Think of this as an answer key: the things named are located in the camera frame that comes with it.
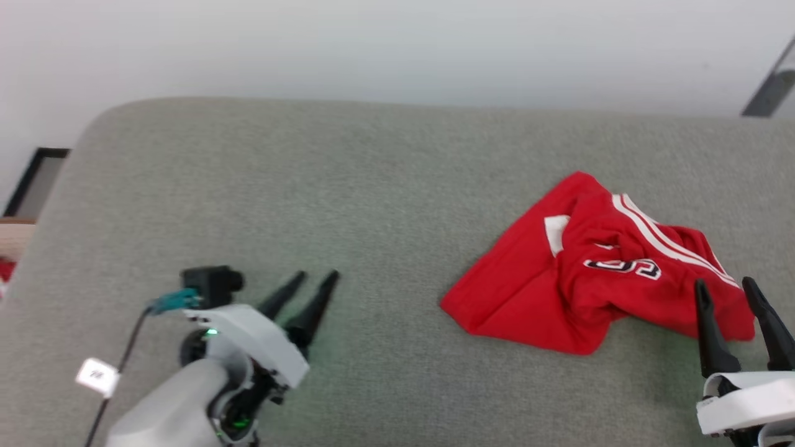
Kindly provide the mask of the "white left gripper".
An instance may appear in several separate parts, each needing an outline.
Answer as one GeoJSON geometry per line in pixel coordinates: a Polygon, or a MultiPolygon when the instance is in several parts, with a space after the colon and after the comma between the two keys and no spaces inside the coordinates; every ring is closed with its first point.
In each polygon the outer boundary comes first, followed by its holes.
{"type": "Polygon", "coordinates": [[[340,272],[331,271],[284,330],[273,320],[301,288],[306,280],[305,271],[296,272],[257,309],[247,304],[230,304],[214,309],[185,309],[183,314],[202,327],[215,329],[217,334],[211,338],[212,342],[225,340],[232,350],[275,373],[277,384],[294,389],[309,372],[309,348],[339,279],[340,272]]]}

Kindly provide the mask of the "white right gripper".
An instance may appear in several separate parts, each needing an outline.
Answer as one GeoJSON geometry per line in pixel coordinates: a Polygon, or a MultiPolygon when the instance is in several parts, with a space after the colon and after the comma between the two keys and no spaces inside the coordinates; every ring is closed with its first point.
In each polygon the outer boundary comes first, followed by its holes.
{"type": "Polygon", "coordinates": [[[741,371],[714,314],[704,280],[694,283],[703,398],[696,404],[701,433],[748,433],[752,438],[792,438],[794,423],[794,339],[752,277],[743,278],[749,308],[758,320],[769,371],[741,371]]]}

